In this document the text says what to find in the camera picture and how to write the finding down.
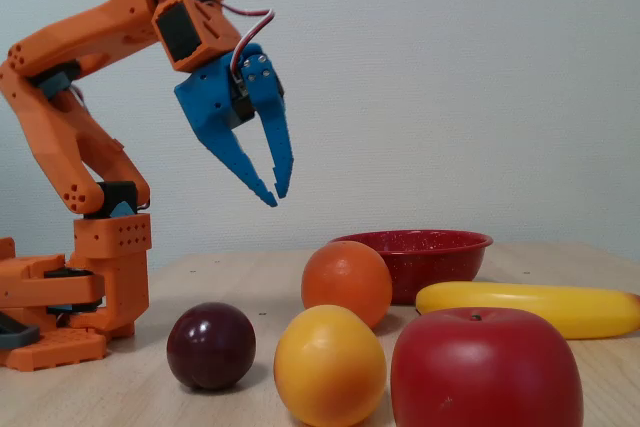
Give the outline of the blue gripper body with servo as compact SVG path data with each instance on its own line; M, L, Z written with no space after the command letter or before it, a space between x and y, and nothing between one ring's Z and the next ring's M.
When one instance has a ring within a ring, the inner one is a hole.
M174 93L187 120L202 143L223 143L235 137L235 129L262 119L244 85L231 74L229 52L199 67Z

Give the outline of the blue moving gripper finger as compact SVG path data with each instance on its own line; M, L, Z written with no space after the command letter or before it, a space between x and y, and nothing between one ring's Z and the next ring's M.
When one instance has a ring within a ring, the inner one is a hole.
M239 64L249 100L258 113L274 163L275 189L286 197L293 169L293 152L286 120L284 89L262 49L245 49Z

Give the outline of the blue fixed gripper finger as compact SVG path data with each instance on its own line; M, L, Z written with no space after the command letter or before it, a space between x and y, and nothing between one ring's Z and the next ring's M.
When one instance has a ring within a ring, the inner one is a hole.
M270 207L277 206L273 193L258 176L251 160L241 148L231 129L214 127L204 134L202 143L261 201Z

